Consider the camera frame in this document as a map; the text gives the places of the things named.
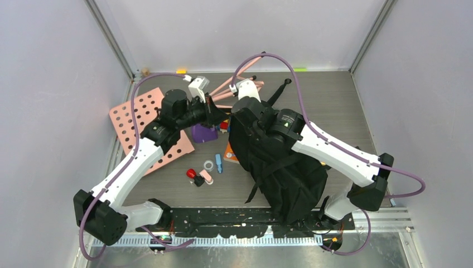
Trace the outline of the black student backpack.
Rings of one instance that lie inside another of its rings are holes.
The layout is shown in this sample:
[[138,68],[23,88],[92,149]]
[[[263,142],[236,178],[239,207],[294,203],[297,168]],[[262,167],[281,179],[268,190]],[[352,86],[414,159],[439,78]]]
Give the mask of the black student backpack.
[[[283,93],[287,78],[266,102],[273,107]],[[282,109],[271,128],[280,138],[231,138],[232,150],[254,186],[247,198],[250,203],[260,191],[268,201],[273,215],[282,223],[293,223],[307,216],[318,204],[331,169],[318,159],[295,152],[291,147],[301,137],[304,121],[291,110]]]

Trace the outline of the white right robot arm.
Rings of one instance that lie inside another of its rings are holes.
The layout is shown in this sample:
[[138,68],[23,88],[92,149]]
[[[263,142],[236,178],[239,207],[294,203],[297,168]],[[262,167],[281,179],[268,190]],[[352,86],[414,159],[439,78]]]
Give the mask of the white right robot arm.
[[373,155],[332,136],[291,110],[244,97],[231,109],[229,143],[276,218],[293,223],[320,205],[319,224],[333,229],[349,213],[376,212],[387,191],[393,157]]

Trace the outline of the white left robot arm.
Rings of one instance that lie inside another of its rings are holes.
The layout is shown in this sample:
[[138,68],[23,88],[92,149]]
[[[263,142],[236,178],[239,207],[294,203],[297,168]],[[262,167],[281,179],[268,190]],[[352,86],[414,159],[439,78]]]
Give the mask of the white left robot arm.
[[181,138],[181,131],[201,124],[216,126],[228,115],[214,103],[210,94],[188,99],[180,89],[167,92],[159,115],[146,124],[127,157],[98,185],[73,197],[80,235],[85,232],[107,246],[115,244],[126,231],[152,226],[165,231],[171,224],[168,208],[157,199],[125,207],[128,194],[158,160],[167,156]]

